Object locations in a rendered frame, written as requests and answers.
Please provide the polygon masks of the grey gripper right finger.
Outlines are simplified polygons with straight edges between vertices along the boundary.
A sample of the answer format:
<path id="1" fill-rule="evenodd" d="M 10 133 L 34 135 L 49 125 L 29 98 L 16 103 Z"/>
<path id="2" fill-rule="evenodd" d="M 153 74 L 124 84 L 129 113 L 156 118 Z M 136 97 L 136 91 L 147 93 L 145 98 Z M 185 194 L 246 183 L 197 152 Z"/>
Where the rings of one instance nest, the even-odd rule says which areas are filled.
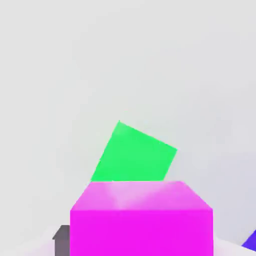
<path id="1" fill-rule="evenodd" d="M 213 256 L 256 256 L 256 251 L 217 238 L 213 239 Z"/>

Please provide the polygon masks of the small green cube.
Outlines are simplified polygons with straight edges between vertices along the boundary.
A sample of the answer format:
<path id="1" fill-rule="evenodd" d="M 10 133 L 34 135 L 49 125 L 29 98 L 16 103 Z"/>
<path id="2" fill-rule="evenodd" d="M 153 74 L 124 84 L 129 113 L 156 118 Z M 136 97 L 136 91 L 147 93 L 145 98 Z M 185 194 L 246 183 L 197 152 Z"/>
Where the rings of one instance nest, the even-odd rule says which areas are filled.
<path id="1" fill-rule="evenodd" d="M 162 181 L 176 153 L 175 147 L 119 121 L 91 181 Z"/>

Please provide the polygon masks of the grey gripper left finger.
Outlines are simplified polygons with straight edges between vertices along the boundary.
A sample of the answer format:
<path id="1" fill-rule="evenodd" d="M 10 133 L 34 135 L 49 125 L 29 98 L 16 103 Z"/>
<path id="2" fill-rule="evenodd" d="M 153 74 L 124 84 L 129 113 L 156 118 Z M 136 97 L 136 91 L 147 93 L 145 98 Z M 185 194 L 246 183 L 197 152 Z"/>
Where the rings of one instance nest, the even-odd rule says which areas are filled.
<path id="1" fill-rule="evenodd" d="M 17 256 L 70 256 L 70 225 L 60 225 L 52 237 L 45 234 Z"/>

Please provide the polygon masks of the small magenta cube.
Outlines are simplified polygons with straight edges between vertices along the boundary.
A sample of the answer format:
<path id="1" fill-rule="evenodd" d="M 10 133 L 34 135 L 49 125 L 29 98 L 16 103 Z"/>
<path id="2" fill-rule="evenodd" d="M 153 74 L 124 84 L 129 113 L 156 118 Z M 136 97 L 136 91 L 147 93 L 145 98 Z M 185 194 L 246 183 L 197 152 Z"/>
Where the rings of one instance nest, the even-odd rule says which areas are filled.
<path id="1" fill-rule="evenodd" d="M 70 210 L 70 256 L 214 256 L 213 209 L 181 181 L 91 182 Z"/>

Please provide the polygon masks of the small blue cube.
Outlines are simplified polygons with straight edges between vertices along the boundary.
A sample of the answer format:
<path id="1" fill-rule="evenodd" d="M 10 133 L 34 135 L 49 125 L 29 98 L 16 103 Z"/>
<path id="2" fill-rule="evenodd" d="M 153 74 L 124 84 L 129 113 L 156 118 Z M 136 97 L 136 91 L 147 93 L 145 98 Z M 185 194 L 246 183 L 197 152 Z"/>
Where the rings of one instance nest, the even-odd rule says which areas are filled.
<path id="1" fill-rule="evenodd" d="M 256 230 L 247 238 L 242 246 L 256 252 Z"/>

